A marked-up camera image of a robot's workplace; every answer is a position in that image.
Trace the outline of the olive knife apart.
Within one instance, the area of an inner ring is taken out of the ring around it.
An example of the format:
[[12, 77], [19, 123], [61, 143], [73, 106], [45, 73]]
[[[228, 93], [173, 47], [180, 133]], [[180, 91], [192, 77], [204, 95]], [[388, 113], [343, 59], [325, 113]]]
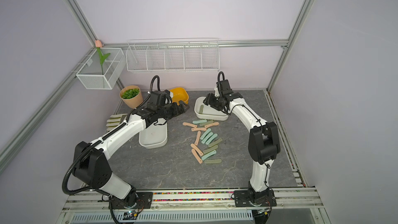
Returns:
[[199, 114], [203, 114], [204, 105], [200, 106]]

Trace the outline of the white basin with knives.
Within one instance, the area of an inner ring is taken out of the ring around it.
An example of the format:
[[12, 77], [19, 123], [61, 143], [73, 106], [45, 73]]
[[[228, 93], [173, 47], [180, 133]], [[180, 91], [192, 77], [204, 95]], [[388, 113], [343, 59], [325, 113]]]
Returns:
[[[198, 97], [195, 102], [194, 112], [199, 119], [226, 121], [229, 118], [227, 114], [224, 114], [218, 110], [211, 108], [210, 106], [205, 105], [203, 103], [204, 99], [205, 97], [201, 96]], [[201, 105], [204, 105], [203, 114], [199, 114]]]

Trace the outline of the white basin near left arm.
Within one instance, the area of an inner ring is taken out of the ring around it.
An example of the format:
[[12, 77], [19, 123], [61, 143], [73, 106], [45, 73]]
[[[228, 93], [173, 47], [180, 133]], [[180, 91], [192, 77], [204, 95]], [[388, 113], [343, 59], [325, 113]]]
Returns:
[[155, 149], [167, 144], [167, 124], [151, 125], [139, 135], [139, 144], [146, 149]]

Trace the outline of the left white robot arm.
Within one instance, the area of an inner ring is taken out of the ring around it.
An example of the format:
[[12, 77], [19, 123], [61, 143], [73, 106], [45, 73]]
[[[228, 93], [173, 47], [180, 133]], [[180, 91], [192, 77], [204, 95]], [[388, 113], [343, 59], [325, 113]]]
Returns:
[[127, 115], [115, 129], [98, 139], [75, 147], [74, 160], [63, 180], [62, 191], [75, 195], [94, 190], [119, 199], [126, 207], [137, 202], [136, 188], [118, 177], [108, 161], [127, 141], [151, 126], [161, 127], [169, 120], [184, 114], [189, 106], [184, 101], [172, 101], [172, 93], [160, 89], [160, 78], [155, 75], [147, 98]]

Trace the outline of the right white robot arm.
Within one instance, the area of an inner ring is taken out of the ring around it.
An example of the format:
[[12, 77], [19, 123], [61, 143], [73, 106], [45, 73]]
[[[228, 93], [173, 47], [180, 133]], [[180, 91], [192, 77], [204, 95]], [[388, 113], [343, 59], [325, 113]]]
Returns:
[[261, 118], [248, 106], [243, 96], [234, 92], [219, 72], [215, 92], [206, 96], [203, 103], [226, 115], [235, 115], [249, 132], [248, 152], [253, 160], [253, 171], [248, 191], [254, 196], [269, 192], [271, 167], [281, 151], [277, 124]]

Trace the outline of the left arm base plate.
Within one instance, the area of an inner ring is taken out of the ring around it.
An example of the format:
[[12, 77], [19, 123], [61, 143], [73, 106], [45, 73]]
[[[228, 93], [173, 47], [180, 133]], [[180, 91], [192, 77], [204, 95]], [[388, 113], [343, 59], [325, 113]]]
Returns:
[[153, 192], [134, 192], [125, 199], [112, 196], [110, 202], [113, 209], [148, 209], [151, 207]]

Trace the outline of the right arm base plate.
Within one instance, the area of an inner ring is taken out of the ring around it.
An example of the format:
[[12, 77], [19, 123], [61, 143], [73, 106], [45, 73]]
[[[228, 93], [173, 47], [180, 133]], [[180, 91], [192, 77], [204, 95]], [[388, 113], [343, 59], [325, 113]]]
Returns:
[[253, 189], [236, 190], [232, 195], [236, 207], [275, 207], [275, 194], [271, 189], [255, 192]]

